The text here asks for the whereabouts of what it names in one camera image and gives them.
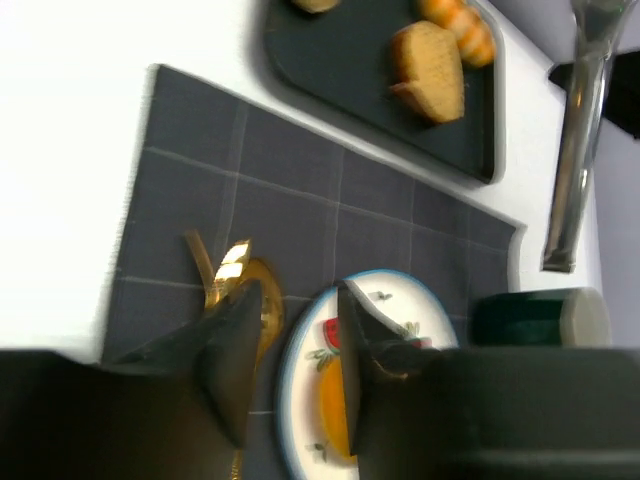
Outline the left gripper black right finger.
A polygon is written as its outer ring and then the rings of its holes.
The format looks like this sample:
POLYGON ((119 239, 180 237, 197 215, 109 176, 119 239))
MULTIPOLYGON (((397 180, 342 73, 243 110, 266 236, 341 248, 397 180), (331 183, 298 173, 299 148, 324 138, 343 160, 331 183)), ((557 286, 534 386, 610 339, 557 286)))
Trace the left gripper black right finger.
POLYGON ((364 479, 635 479, 633 350, 421 349, 338 287, 350 451, 364 479))

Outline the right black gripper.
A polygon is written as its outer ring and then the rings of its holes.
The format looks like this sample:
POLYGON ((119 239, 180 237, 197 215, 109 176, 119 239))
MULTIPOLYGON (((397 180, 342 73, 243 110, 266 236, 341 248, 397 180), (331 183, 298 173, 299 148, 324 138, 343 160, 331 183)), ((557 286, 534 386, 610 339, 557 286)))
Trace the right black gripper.
POLYGON ((600 120, 606 118, 639 138, 638 51, 611 54, 584 49, 574 62, 553 67, 549 79, 566 91, 564 136, 592 140, 600 120))

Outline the glazed donut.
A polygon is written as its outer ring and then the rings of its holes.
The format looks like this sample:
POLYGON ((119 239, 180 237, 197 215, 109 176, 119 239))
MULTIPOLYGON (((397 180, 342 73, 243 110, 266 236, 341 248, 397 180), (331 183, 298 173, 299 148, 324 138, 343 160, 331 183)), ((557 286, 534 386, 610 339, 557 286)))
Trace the glazed donut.
POLYGON ((347 462, 356 457, 351 454, 346 418, 345 394, 341 361, 334 357, 324 368, 318 387, 320 421, 331 448, 347 462))

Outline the metal tongs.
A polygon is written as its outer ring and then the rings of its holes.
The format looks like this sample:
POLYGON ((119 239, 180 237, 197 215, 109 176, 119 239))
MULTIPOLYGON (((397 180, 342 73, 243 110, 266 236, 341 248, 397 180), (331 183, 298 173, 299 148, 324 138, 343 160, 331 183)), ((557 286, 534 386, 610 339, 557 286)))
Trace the metal tongs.
POLYGON ((568 274, 586 208, 614 54, 634 1, 573 1, 575 59, 563 120, 541 269, 568 274))

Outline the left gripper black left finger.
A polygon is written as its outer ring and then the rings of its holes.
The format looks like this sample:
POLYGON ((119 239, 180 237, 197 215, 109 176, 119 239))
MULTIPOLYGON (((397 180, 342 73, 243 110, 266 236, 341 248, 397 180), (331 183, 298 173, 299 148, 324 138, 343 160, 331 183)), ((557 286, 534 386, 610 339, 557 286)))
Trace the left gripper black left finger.
POLYGON ((102 365, 1 354, 5 479, 236 479, 261 332, 247 281, 203 317, 102 365))

